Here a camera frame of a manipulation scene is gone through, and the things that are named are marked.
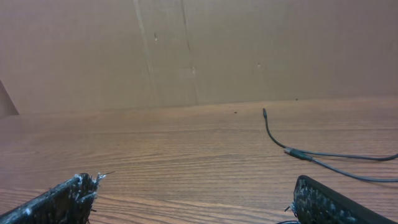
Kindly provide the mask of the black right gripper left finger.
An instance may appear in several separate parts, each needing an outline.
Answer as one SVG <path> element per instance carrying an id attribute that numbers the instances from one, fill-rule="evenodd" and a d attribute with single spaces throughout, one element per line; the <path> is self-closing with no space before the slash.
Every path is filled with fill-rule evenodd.
<path id="1" fill-rule="evenodd" d="M 100 181 L 106 174 L 93 177 L 76 174 L 54 188 L 1 215 L 2 224 L 90 222 Z"/>

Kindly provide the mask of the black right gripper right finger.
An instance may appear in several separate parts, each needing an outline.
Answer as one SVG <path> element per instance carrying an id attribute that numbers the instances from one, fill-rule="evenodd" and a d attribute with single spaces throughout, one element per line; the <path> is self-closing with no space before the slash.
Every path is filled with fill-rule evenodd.
<path id="1" fill-rule="evenodd" d="M 296 181 L 290 209 L 299 223 L 395 224 L 306 175 Z"/>

